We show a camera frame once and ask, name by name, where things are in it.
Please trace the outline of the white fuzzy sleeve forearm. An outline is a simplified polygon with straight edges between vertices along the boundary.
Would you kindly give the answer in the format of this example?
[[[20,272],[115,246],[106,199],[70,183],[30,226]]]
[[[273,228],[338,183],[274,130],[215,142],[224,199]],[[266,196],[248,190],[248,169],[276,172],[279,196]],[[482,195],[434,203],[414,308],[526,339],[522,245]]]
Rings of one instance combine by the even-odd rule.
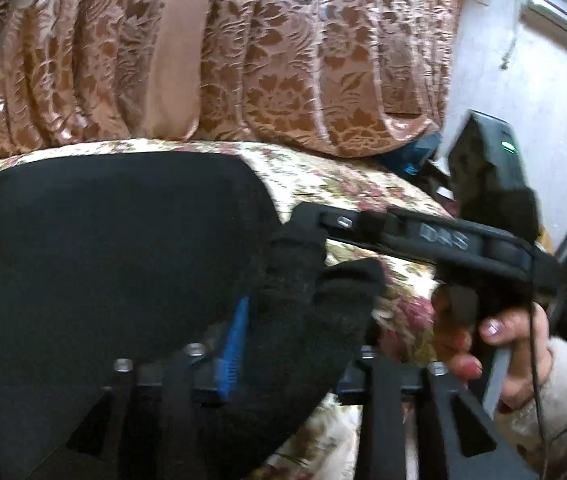
[[[567,342],[553,338],[548,347],[553,355],[553,367],[541,388],[548,452],[545,454],[541,445],[534,402],[510,414],[498,414],[495,422],[500,433],[534,469],[543,468],[546,456],[547,477],[567,479]]]

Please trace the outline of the right hand painted nails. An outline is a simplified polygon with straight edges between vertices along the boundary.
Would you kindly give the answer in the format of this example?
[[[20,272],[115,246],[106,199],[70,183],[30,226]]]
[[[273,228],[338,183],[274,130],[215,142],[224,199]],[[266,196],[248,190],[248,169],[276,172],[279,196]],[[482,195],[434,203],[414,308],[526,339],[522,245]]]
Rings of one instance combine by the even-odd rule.
[[[545,384],[553,355],[549,323],[539,304],[501,311],[472,328],[454,315],[451,288],[441,285],[431,297],[436,358],[462,382],[486,380],[486,393],[500,411],[513,412]]]

